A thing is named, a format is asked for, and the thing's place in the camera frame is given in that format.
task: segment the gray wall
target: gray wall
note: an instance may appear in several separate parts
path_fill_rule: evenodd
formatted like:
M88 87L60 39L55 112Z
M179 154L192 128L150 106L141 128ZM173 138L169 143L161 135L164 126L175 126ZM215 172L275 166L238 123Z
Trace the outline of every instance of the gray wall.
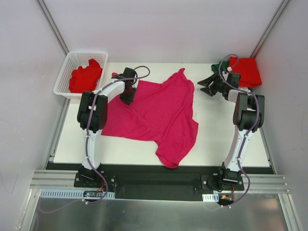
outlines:
M281 0L46 0L69 50L109 62L214 63L249 56Z
M308 230L308 1L293 0L257 56L266 96L264 131Z
M1 0L0 15L0 230L11 231L63 104L52 89L64 54L34 0Z

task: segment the gray floor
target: gray floor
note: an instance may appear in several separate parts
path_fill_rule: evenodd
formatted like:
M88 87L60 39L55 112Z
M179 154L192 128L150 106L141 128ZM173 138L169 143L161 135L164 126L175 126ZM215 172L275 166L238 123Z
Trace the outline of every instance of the gray floor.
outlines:
M41 199L49 211L71 199ZM37 213L32 231L283 231L276 195L249 194L231 209L216 203L103 200L76 202L52 213Z

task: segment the white table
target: white table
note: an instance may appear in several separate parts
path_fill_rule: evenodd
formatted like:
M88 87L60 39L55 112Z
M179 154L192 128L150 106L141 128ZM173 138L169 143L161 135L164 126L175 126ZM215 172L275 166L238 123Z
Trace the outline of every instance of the white table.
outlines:
M197 141L191 151L180 162L180 166L220 166L225 160L234 136L232 123L234 103L226 101L220 93L209 97L200 91L197 82L212 75L211 64L144 64L109 63L103 77L103 85L111 78L112 72L122 73L125 67L147 65L151 75L145 80L162 83L173 73L184 67L187 79L195 86L193 119L199 123ZM138 69L143 76L146 69ZM84 141L77 122L78 101L71 101L63 130L55 153L55 163L82 163ZM119 137L101 136L102 164L162 165L155 154L154 141L135 141ZM258 130L251 140L243 162L245 167L268 167L269 162Z

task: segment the metal frame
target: metal frame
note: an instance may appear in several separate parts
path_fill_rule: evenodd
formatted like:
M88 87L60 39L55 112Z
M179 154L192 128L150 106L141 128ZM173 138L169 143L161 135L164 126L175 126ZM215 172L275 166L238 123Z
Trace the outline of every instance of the metal frame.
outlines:
M274 16L271 18L268 26L263 32L260 40L258 41L256 47L254 48L251 57L256 57L262 46L266 42L269 34L273 30L280 16L286 9L288 3L291 0L282 0L279 7L277 8ZM65 55L68 54L69 49L45 3L44 0L36 0L38 3L43 15L45 16L51 30L53 31L56 39L59 42L63 52ZM54 129L51 143L48 148L48 156L46 160L45 167L47 163L52 162L54 159L55 151L59 142L59 138L61 135L61 131L63 128L63 124L65 121L65 116L67 113L67 109L69 107L70 100L65 99L62 110L59 114L57 125ZM272 162L272 158L270 156L270 151L268 149L266 139L264 136L263 130L261 130L262 139L264 141L264 145L266 147L266 151L271 162L272 168L275 171L274 164ZM37 170L34 173L34 177L32 179L30 185L29 197L26 201L25 208L23 210L23 214L21 219L19 220L19 229L22 231L29 230L31 227L31 222L34 217L35 209L38 203L39 195L41 189L70 189L75 190L76 188L73 186L75 179L76 171L58 171L58 170ZM279 200L282 205L282 212L285 217L287 227L289 230L302 230L300 227L299 220L297 218L297 214L294 209L293 200L291 196L291 192L289 190L287 181L285 176L283 175L259 175L259 174L249 174L251 179L251 187L249 193L269 193L269 194L278 194ZM247 179L243 179L244 186L247 186Z

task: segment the white basket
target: white basket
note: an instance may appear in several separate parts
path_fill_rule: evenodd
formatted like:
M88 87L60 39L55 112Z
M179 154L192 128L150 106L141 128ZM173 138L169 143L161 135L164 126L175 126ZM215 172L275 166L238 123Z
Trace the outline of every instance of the white basket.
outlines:
M67 54L53 92L57 95L63 95L68 99L81 99L81 93L71 93L68 89L69 80L72 77L72 72L78 69L79 66L85 68L89 66L89 59L95 59L103 69L101 77L97 80L96 89L101 88L108 54L103 51L71 51Z

